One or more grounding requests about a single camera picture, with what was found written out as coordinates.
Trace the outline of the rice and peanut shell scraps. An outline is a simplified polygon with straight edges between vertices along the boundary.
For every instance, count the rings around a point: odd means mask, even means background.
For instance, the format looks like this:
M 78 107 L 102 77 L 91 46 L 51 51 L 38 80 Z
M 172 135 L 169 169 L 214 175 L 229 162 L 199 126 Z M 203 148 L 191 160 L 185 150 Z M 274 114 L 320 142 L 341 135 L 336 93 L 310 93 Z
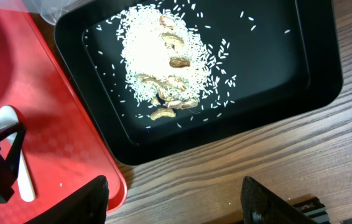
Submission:
M 190 129 L 295 94 L 294 6 L 122 2 L 85 28 L 82 41 L 126 129 Z

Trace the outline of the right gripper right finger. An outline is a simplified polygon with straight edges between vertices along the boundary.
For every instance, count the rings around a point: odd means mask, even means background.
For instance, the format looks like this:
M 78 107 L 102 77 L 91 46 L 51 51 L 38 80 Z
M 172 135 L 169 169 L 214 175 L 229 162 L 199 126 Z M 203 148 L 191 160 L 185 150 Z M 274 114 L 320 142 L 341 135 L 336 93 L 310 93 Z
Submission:
M 241 206 L 245 224 L 317 224 L 250 176 L 243 179 Z

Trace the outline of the white plastic spoon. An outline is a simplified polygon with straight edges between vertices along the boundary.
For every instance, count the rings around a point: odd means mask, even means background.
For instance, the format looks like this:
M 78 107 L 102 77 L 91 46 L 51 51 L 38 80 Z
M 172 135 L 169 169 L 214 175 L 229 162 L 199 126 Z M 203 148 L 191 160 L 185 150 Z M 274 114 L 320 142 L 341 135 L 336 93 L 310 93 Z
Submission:
M 18 115 L 12 106 L 6 105 L 0 108 L 0 129 L 7 128 L 10 125 L 19 123 Z M 27 163 L 24 159 L 22 151 L 17 154 L 17 184 L 21 199 L 25 202 L 33 202 L 35 200 L 35 190 L 32 179 L 29 174 Z

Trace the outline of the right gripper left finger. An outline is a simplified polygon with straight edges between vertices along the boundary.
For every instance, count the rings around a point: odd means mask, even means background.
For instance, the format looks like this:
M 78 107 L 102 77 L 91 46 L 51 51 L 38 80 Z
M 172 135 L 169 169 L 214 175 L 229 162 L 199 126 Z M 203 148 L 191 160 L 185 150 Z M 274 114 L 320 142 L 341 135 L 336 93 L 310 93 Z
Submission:
M 52 208 L 29 220 L 30 224 L 104 224 L 109 202 L 107 178 L 99 175 Z

